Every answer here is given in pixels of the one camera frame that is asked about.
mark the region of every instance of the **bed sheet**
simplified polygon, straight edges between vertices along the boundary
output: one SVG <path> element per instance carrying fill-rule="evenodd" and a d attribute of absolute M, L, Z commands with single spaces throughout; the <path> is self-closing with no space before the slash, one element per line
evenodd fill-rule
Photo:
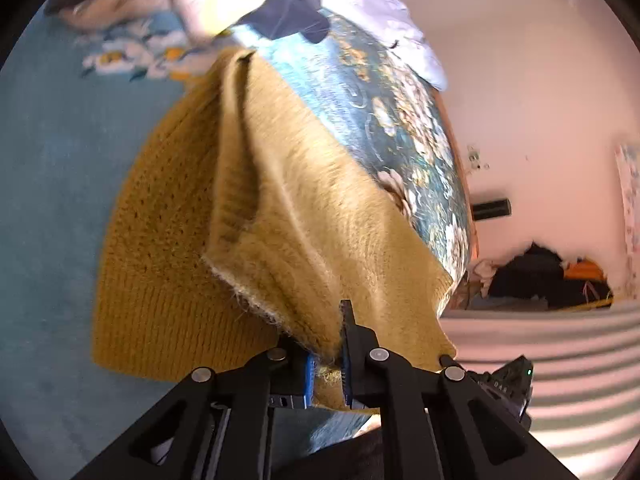
<path fill-rule="evenodd" d="M 239 27 L 201 47 L 168 14 L 78 36 L 38 13 L 18 41 L 0 71 L 0 416 L 42 480 L 72 476 L 171 387 L 91 362 L 98 257 L 147 134 L 229 42 L 276 66 L 460 277 L 466 204 L 430 88 L 331 19 L 316 46 Z"/>

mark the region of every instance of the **silver screw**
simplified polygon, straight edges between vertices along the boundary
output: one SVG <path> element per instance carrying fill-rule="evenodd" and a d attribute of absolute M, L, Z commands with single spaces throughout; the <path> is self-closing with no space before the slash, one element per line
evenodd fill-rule
<path fill-rule="evenodd" d="M 282 361 L 287 358 L 287 351 L 284 348 L 270 348 L 267 350 L 269 361 Z"/>
<path fill-rule="evenodd" d="M 386 361 L 389 359 L 389 352 L 384 348 L 374 348 L 371 352 L 369 352 L 369 357 L 371 357 L 374 361 Z"/>
<path fill-rule="evenodd" d="M 445 368 L 444 375 L 449 381 L 461 381 L 465 378 L 465 371 L 457 366 L 449 366 Z"/>
<path fill-rule="evenodd" d="M 208 368 L 196 368 L 191 372 L 191 379 L 197 383 L 206 383 L 211 378 L 211 370 Z"/>

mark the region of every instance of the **pink wall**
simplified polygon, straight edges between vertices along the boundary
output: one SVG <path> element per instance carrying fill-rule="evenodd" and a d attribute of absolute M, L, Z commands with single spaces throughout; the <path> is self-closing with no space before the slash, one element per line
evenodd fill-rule
<path fill-rule="evenodd" d="M 511 200 L 510 218 L 478 223 L 482 258 L 531 240 L 588 255 L 625 277 L 613 149 L 640 132 L 640 53 L 602 0 L 404 0 L 440 57 L 475 200 Z"/>

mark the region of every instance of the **knit fabric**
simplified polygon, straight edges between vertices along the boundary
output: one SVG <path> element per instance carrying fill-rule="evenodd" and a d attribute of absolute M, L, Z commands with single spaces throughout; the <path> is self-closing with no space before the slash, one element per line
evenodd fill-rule
<path fill-rule="evenodd" d="M 104 243 L 94 359 L 178 380 L 244 364 L 276 327 L 329 364 L 339 302 L 380 344 L 437 370 L 454 348 L 435 309 L 450 277 L 278 73 L 224 51 L 161 121 Z M 325 374 L 317 400 L 340 407 Z"/>

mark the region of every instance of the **black wall-mounted object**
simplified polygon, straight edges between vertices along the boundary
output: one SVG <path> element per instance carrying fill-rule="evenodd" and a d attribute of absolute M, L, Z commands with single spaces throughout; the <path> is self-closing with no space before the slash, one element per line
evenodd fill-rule
<path fill-rule="evenodd" d="M 499 218 L 500 216 L 511 216 L 511 202 L 509 202 L 508 198 L 503 198 L 492 202 L 472 204 L 471 216 L 474 222 L 488 220 L 489 218 Z"/>

